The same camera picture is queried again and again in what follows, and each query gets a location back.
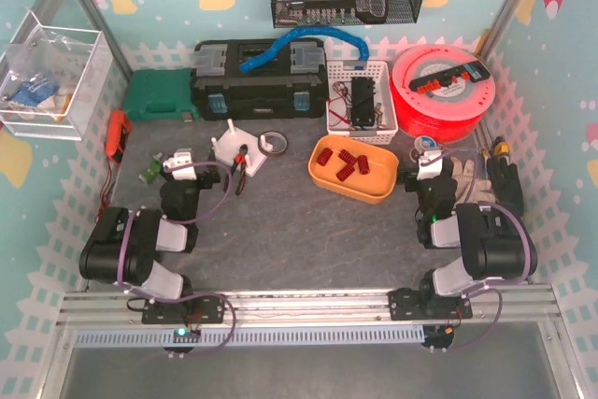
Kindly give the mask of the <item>white four-peg base plate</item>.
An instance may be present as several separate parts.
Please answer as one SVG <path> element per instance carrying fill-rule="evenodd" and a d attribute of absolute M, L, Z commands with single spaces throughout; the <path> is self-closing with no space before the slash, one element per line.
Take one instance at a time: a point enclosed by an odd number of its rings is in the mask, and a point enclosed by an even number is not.
<path fill-rule="evenodd" d="M 261 140 L 241 128 L 237 128 L 232 119 L 227 120 L 227 130 L 220 137 L 211 137 L 212 149 L 214 150 L 216 160 L 231 166 L 235 157 L 245 145 L 248 149 L 246 154 L 248 177 L 253 177 L 267 160 L 260 149 Z"/>

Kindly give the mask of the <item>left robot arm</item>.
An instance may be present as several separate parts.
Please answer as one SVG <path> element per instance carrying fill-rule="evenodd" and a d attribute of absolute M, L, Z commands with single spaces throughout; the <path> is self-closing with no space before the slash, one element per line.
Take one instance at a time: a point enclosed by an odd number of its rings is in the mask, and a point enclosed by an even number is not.
<path fill-rule="evenodd" d="M 202 324 L 223 322 L 225 304 L 215 296 L 192 296 L 191 281 L 161 264 L 169 253 L 191 252 L 198 228 L 193 219 L 200 191 L 221 181 L 217 169 L 176 180 L 166 177 L 160 189 L 161 207 L 134 216 L 125 207 L 101 213 L 79 257 L 79 272 L 87 280 L 135 290 L 127 308 L 141 322 L 180 325 L 182 335 L 198 334 Z"/>

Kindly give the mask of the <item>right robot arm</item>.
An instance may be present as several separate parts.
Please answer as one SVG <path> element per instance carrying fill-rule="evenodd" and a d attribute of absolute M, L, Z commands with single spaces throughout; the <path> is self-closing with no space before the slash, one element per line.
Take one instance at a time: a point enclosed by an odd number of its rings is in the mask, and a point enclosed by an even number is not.
<path fill-rule="evenodd" d="M 407 192 L 418 197 L 415 218 L 419 242 L 426 249 L 456 249 L 456 260 L 431 269 L 417 289 L 387 294 L 394 321 L 452 321 L 473 316 L 472 299 L 490 287 L 519 284 L 534 273 L 537 251 L 522 223 L 524 202 L 515 167 L 489 179 L 492 201 L 457 200 L 458 183 L 448 174 L 418 180 L 403 176 Z"/>

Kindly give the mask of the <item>brown tape roll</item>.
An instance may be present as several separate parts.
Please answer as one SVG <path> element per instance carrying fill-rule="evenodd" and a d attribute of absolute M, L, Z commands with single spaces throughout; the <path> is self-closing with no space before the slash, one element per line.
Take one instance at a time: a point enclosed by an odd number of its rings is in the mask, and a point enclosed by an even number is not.
<path fill-rule="evenodd" d="M 258 150 L 266 157 L 277 158 L 287 152 L 288 138 L 281 132 L 270 130 L 260 134 Z"/>

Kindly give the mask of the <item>orange black pliers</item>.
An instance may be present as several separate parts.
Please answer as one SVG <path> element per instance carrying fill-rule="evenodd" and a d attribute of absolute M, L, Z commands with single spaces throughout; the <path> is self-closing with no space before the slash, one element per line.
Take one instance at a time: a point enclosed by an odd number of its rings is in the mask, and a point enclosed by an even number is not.
<path fill-rule="evenodd" d="M 234 157 L 233 165 L 231 167 L 231 174 L 233 175 L 236 171 L 239 171 L 239 181 L 235 189 L 235 194 L 240 195 L 245 188 L 247 180 L 247 156 L 249 153 L 249 147 L 247 144 L 242 144 L 239 147 L 237 155 Z"/>

